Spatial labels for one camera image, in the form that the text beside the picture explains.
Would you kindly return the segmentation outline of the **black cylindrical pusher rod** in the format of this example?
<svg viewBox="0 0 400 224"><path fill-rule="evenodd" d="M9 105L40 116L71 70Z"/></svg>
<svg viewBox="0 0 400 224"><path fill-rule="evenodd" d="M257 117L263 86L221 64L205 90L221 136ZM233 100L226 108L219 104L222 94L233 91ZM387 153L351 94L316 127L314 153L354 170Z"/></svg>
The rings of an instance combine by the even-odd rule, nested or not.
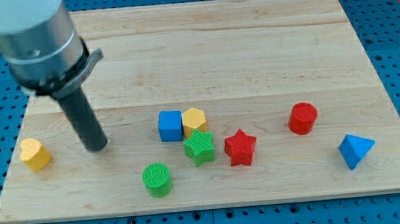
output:
<svg viewBox="0 0 400 224"><path fill-rule="evenodd" d="M58 99L58 104L87 151L102 151L106 147L107 137L82 89Z"/></svg>

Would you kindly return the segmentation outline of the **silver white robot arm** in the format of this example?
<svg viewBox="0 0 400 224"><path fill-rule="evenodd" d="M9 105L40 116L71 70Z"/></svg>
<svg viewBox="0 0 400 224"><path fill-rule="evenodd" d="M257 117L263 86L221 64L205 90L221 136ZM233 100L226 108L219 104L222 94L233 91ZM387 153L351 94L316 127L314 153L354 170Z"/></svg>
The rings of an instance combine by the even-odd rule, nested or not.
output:
<svg viewBox="0 0 400 224"><path fill-rule="evenodd" d="M106 147L81 89L103 52L88 50L64 0L0 0L0 56L23 91L57 101L86 150Z"/></svg>

